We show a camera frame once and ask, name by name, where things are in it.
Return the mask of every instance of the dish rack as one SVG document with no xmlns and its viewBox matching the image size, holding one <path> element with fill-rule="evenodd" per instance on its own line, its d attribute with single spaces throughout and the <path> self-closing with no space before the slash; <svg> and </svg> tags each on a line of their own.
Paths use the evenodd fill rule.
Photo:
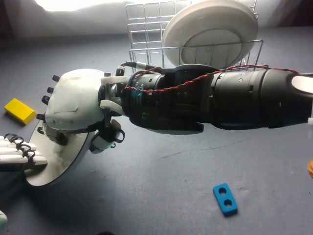
<svg viewBox="0 0 313 235">
<path fill-rule="evenodd" d="M 255 13 L 255 6 L 257 0 L 250 1 L 248 7 L 258 18 L 258 13 Z M 214 49 L 217 47 L 228 46 L 231 48 L 236 44 L 241 44 L 242 48 L 249 43 L 253 43 L 252 50 L 246 55 L 239 56 L 239 62 L 235 65 L 257 65 L 259 56 L 263 46 L 263 40 L 254 40 L 238 43 L 224 43 L 213 45 L 201 45 L 201 46 L 186 46 L 186 47 L 162 47 L 163 32 L 169 23 L 169 21 L 183 8 L 191 5 L 191 0 L 177 0 L 177 1 L 163 1 L 163 2 L 151 2 L 142 4 L 127 4 L 126 15 L 128 20 L 128 32 L 131 49 L 129 50 L 130 61 L 143 62 L 149 65 L 161 66 L 162 68 L 170 68 L 174 65 L 165 56 L 166 50 L 178 50 L 178 55 L 181 54 L 181 50 L 188 47 L 195 47 L 197 50 L 204 48 L 211 51 L 211 62 Z M 197 63 L 197 57 L 194 58 L 194 63 Z M 181 57 L 179 56 L 179 64 L 183 64 Z"/>
</svg>

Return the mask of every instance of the robotic hand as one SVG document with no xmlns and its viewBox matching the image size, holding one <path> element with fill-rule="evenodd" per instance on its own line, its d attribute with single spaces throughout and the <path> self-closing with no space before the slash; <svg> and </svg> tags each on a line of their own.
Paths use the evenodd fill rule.
<svg viewBox="0 0 313 235">
<path fill-rule="evenodd" d="M 142 69 L 124 76 L 125 66 Z M 58 144 L 67 133 L 98 130 L 90 150 L 101 152 L 125 138 L 112 117 L 127 116 L 140 127 L 168 134 L 203 131 L 211 123 L 222 129 L 283 127 L 307 122 L 311 117 L 313 78 L 292 70 L 240 71 L 186 64 L 162 69 L 125 62 L 115 76 L 99 70 L 75 70 L 48 88 L 44 121 L 38 131 Z"/>
</svg>

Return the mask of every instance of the blue block with two holes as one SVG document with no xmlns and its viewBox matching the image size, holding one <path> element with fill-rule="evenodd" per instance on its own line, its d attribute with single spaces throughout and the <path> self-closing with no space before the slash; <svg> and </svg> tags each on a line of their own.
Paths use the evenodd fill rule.
<svg viewBox="0 0 313 235">
<path fill-rule="evenodd" d="M 237 202 L 227 183 L 216 185 L 213 188 L 213 193 L 224 216 L 231 216 L 237 213 Z"/>
</svg>

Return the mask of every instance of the tabletop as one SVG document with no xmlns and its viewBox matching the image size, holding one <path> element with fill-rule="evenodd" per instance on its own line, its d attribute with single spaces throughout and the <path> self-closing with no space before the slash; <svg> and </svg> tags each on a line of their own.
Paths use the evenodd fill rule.
<svg viewBox="0 0 313 235">
<path fill-rule="evenodd" d="M 313 71 L 313 27 L 263 29 L 259 64 Z M 128 60 L 127 35 L 32 39 L 0 44 L 0 105 L 12 98 L 37 113 L 53 75 L 91 68 L 114 73 Z M 172 136 L 118 117 L 126 138 L 115 149 L 88 152 L 67 177 L 30 187 L 22 173 L 0 173 L 7 235 L 306 235 L 312 234 L 313 129 L 308 124 Z M 29 140 L 4 110 L 0 134 Z M 212 189 L 228 183 L 238 214 L 224 217 Z"/>
</svg>

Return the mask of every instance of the white wall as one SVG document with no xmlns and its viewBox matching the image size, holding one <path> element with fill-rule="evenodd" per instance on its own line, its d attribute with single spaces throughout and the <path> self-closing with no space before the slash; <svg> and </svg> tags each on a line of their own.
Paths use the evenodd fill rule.
<svg viewBox="0 0 313 235">
<path fill-rule="evenodd" d="M 48 12 L 35 0 L 4 0 L 17 37 L 127 33 L 125 5 L 131 2 L 127 0 L 102 1 L 103 4 L 77 11 Z M 254 2 L 254 0 L 240 1 L 247 5 L 252 5 Z M 300 0 L 258 0 L 255 11 L 259 13 L 260 27 L 276 26 L 282 17 L 291 12 L 299 2 Z"/>
</svg>

